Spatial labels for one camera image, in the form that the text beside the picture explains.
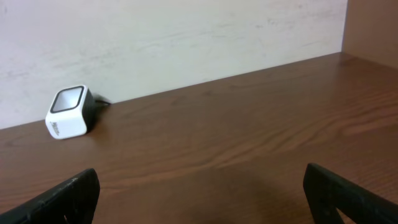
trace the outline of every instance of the cable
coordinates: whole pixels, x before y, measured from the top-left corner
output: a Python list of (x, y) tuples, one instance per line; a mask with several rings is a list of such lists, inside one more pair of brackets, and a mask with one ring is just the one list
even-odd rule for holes
[(111, 103), (110, 102), (107, 102), (107, 101), (103, 101), (103, 100), (95, 100), (95, 103), (102, 103), (102, 104), (105, 104), (105, 105), (111, 105)]

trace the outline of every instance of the printed logo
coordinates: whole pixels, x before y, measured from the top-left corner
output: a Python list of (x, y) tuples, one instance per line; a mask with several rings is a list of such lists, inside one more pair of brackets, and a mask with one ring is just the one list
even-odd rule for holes
[(55, 134), (59, 135), (59, 134), (60, 134), (60, 131), (58, 130), (57, 122), (54, 122), (54, 123), (53, 123), (53, 122), (50, 122), (50, 124), (51, 124), (52, 128), (54, 129)]

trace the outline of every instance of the desk surface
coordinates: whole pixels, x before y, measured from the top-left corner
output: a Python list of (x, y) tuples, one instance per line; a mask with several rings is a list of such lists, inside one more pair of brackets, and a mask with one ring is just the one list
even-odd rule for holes
[(398, 71), (344, 54), (109, 107), (91, 133), (0, 131), (0, 212), (93, 167), (93, 223), (311, 223), (316, 162), (398, 203)]

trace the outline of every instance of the white device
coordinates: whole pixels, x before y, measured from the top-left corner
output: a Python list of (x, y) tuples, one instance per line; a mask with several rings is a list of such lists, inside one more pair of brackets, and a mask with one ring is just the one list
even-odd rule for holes
[(45, 125), (55, 139), (85, 134), (93, 125), (95, 100), (85, 85), (59, 91), (45, 117)]

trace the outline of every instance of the white wall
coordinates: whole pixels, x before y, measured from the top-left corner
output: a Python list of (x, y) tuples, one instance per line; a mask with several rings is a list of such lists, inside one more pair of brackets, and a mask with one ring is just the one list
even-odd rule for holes
[(341, 50), (347, 0), (0, 0), (0, 128)]

